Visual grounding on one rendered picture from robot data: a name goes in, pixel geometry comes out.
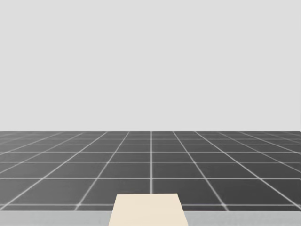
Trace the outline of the tall board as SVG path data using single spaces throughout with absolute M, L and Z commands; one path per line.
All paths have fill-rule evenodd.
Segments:
M 118 194 L 109 226 L 188 226 L 178 194 Z

